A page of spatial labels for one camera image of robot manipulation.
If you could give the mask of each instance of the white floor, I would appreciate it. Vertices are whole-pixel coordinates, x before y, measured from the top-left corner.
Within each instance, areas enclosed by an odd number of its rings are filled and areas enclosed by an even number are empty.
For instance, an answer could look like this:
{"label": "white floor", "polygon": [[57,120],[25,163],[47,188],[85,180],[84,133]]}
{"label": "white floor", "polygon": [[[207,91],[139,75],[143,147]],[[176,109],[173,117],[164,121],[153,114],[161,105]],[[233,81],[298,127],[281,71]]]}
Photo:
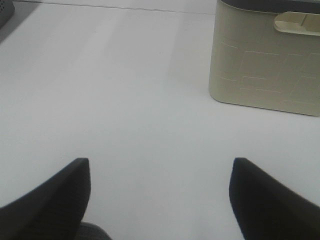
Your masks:
{"label": "white floor", "polygon": [[247,157],[320,205],[320,118],[208,93],[214,16],[15,2],[0,30],[0,206],[90,158],[85,221],[114,240],[239,240]]}
{"label": "white floor", "polygon": [[128,9],[214,14],[217,0],[20,0],[25,2],[104,6]]}

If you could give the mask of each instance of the white wall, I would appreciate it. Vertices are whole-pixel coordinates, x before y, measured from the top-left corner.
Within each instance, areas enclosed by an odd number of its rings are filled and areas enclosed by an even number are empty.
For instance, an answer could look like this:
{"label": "white wall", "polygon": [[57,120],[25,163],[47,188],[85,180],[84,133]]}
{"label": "white wall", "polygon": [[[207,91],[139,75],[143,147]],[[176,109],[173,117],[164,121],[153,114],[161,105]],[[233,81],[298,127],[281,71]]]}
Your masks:
{"label": "white wall", "polygon": [[33,2],[213,14],[217,0],[35,0]]}

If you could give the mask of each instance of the bin handle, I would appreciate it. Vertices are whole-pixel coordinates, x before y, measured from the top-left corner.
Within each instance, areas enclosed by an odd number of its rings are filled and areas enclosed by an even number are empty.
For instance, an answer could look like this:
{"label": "bin handle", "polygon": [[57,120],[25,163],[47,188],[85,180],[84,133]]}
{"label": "bin handle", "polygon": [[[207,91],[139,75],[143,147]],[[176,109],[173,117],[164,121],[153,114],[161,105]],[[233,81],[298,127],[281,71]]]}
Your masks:
{"label": "bin handle", "polygon": [[273,25],[282,33],[320,36],[320,14],[287,11],[278,14]]}

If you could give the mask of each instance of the gray object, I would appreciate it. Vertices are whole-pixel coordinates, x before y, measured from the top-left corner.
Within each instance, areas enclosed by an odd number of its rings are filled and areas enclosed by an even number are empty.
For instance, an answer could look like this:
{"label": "gray object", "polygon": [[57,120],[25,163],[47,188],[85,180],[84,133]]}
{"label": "gray object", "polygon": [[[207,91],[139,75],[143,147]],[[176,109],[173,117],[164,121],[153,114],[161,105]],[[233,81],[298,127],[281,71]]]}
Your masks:
{"label": "gray object", "polygon": [[15,12],[12,0],[0,0],[0,28],[12,17]]}

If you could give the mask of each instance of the textured panel pattern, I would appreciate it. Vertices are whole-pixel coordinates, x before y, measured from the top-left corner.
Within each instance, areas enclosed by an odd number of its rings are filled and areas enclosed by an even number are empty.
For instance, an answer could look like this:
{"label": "textured panel pattern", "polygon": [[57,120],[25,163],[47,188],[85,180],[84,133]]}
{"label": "textured panel pattern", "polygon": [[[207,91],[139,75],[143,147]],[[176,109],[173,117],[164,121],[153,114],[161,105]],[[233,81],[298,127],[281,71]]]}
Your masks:
{"label": "textured panel pattern", "polygon": [[218,1],[209,90],[225,103],[320,116],[320,37]]}

